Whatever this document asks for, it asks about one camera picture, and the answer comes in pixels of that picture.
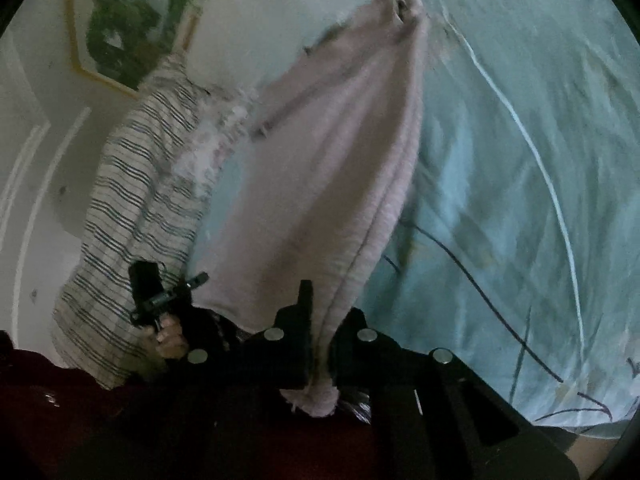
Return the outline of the person's left hand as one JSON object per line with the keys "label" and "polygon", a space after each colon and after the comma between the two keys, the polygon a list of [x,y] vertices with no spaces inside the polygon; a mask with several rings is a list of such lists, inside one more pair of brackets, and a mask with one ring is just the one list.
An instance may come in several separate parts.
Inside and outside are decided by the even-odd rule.
{"label": "person's left hand", "polygon": [[157,330],[151,326],[142,330],[142,342],[148,356],[155,361],[178,360],[188,353],[182,326],[178,318],[169,314],[160,317]]}

